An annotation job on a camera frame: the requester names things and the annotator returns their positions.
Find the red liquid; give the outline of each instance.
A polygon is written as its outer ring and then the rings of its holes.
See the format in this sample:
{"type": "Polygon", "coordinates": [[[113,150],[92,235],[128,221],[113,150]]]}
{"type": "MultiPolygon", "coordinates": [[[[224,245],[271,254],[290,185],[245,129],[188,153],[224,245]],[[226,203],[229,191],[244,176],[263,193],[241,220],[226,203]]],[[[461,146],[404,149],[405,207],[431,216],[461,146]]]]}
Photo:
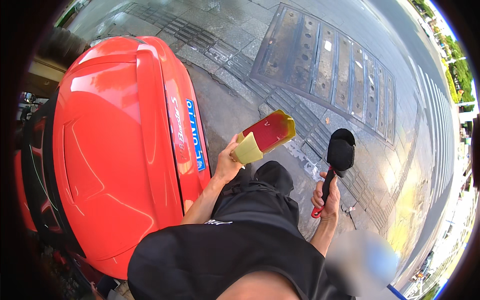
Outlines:
{"type": "Polygon", "coordinates": [[[258,148],[264,152],[288,135],[287,125],[285,115],[273,113],[245,129],[242,133],[243,136],[247,136],[247,134],[253,132],[258,148]]]}

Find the white logo print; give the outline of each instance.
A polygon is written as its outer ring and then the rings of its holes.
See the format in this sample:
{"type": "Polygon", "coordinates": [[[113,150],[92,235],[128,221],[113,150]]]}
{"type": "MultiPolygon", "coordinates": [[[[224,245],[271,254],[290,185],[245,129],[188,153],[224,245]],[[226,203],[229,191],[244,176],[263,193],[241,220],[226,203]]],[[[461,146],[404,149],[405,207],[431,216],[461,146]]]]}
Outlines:
{"type": "Polygon", "coordinates": [[[220,225],[220,224],[232,224],[233,222],[222,222],[222,221],[217,221],[217,220],[208,220],[204,224],[213,224],[213,225],[220,225]]]}

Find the red brush handle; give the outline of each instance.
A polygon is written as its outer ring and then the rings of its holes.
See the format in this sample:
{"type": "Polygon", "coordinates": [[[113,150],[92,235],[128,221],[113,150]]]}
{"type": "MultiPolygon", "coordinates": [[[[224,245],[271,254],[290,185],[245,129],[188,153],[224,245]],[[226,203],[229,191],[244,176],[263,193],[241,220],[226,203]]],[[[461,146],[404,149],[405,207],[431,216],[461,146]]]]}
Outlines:
{"type": "Polygon", "coordinates": [[[322,211],[323,208],[324,208],[324,206],[322,206],[320,208],[313,207],[312,218],[318,219],[320,217],[320,212],[322,211]]]}
{"type": "Polygon", "coordinates": [[[320,208],[314,207],[312,210],[312,218],[319,218],[320,212],[325,207],[325,203],[327,201],[328,195],[330,194],[330,182],[335,177],[335,171],[333,170],[332,166],[328,168],[327,176],[325,178],[324,185],[322,187],[322,199],[324,201],[324,205],[320,208]]]}

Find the red sports car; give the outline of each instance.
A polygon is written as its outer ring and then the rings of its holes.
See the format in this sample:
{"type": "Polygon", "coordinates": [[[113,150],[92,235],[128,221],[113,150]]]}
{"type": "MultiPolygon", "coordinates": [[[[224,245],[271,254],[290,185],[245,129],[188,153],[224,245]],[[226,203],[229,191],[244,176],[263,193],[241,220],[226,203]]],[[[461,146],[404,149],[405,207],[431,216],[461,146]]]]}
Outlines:
{"type": "Polygon", "coordinates": [[[27,227],[126,279],[135,246],[178,225],[211,177],[187,70],[156,37],[90,48],[25,124],[15,166],[27,227]]]}

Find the crosswalk stripe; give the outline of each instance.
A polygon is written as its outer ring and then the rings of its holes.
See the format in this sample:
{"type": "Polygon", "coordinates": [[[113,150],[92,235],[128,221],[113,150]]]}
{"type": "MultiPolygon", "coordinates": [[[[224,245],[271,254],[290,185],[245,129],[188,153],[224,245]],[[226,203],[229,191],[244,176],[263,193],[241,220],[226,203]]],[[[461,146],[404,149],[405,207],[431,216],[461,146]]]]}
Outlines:
{"type": "Polygon", "coordinates": [[[445,152],[444,152],[444,137],[445,137],[445,127],[442,126],[443,125],[443,122],[444,122],[444,119],[445,119],[445,116],[443,114],[444,112],[444,108],[443,108],[443,105],[442,105],[442,102],[440,101],[440,98],[438,96],[438,88],[437,88],[437,85],[433,82],[433,79],[430,78],[430,81],[432,82],[432,89],[433,89],[433,93],[435,95],[435,101],[438,105],[438,111],[436,113],[438,113],[439,115],[439,124],[441,125],[440,126],[440,129],[441,129],[441,140],[440,140],[440,147],[439,147],[439,167],[440,167],[440,178],[439,178],[439,185],[437,185],[438,187],[440,187],[439,189],[439,193],[441,193],[440,191],[443,191],[443,186],[444,186],[444,183],[445,183],[445,174],[444,174],[444,170],[445,170],[445,159],[444,159],[444,156],[445,156],[445,152]]]}
{"type": "Polygon", "coordinates": [[[442,195],[449,178],[453,174],[455,144],[453,127],[449,126],[453,124],[452,108],[449,99],[445,97],[437,84],[433,82],[433,79],[429,78],[428,74],[423,72],[422,68],[417,65],[420,71],[419,75],[417,68],[414,67],[412,58],[409,57],[409,60],[413,66],[417,85],[420,89],[421,104],[423,104],[424,108],[428,108],[427,117],[432,124],[432,146],[434,147],[432,151],[435,168],[434,181],[432,182],[433,204],[442,195]]]}
{"type": "Polygon", "coordinates": [[[430,99],[430,94],[428,93],[428,87],[427,87],[427,83],[425,82],[425,76],[423,75],[423,70],[421,69],[420,66],[418,66],[419,70],[420,70],[420,75],[421,75],[421,78],[422,78],[422,81],[423,81],[423,86],[425,88],[425,95],[427,96],[428,98],[428,111],[429,111],[429,115],[430,115],[430,120],[432,122],[432,140],[433,140],[433,143],[432,143],[432,146],[434,147],[435,143],[436,143],[436,135],[437,135],[437,128],[433,125],[433,115],[432,115],[432,100],[430,99]]]}
{"type": "MultiPolygon", "coordinates": [[[[442,100],[445,105],[445,114],[447,115],[447,124],[453,124],[453,119],[452,119],[452,108],[450,101],[445,97],[443,93],[442,95],[442,100]]],[[[447,148],[447,157],[445,158],[447,161],[448,168],[446,169],[447,175],[450,176],[452,174],[452,163],[453,163],[453,128],[451,126],[447,127],[448,128],[448,134],[446,136],[446,141],[448,142],[448,148],[447,148]]]]}
{"type": "Polygon", "coordinates": [[[422,87],[421,87],[421,84],[420,84],[420,78],[419,78],[419,75],[417,73],[417,68],[415,68],[415,63],[413,62],[413,60],[410,56],[408,57],[408,59],[410,60],[410,64],[412,65],[413,72],[415,73],[415,77],[417,78],[417,86],[419,87],[421,102],[422,102],[423,108],[425,109],[427,106],[425,104],[425,97],[423,95],[423,90],[422,90],[422,87]]]}
{"type": "Polygon", "coordinates": [[[432,106],[433,106],[433,111],[432,111],[432,115],[433,115],[433,119],[434,119],[434,124],[432,124],[432,126],[435,126],[439,129],[439,131],[437,132],[437,136],[436,136],[436,148],[435,148],[435,161],[434,161],[434,164],[435,164],[435,176],[433,177],[435,182],[433,182],[433,185],[434,185],[434,194],[433,194],[433,201],[432,203],[434,202],[437,202],[437,193],[438,193],[438,181],[439,181],[439,178],[438,178],[438,175],[439,175],[439,171],[440,171],[440,165],[439,165],[439,162],[440,162],[440,150],[439,150],[439,140],[440,140],[440,125],[439,125],[439,121],[438,121],[438,114],[436,113],[438,111],[438,108],[437,108],[437,104],[436,104],[436,101],[434,99],[434,94],[433,94],[433,90],[432,90],[432,84],[430,83],[430,78],[428,77],[428,74],[425,73],[425,76],[427,77],[427,82],[428,82],[428,88],[429,88],[429,92],[430,92],[430,95],[432,96],[432,106]]]}
{"type": "MultiPolygon", "coordinates": [[[[438,90],[438,87],[437,87],[437,84],[434,84],[435,86],[435,93],[437,95],[437,100],[438,100],[438,104],[439,104],[439,107],[440,107],[440,110],[439,110],[439,113],[441,114],[441,119],[442,119],[442,123],[444,124],[444,122],[446,121],[446,115],[445,115],[445,105],[444,105],[444,101],[442,100],[442,98],[440,97],[440,91],[438,90]]],[[[445,188],[445,182],[446,182],[446,174],[445,174],[445,171],[447,169],[447,161],[446,161],[446,135],[447,135],[447,132],[446,132],[446,129],[444,128],[443,126],[443,129],[444,129],[444,134],[442,136],[442,141],[441,141],[441,144],[442,144],[442,147],[441,147],[441,151],[442,151],[442,171],[443,171],[443,174],[442,174],[442,182],[440,184],[440,189],[441,191],[444,190],[445,188]]]]}

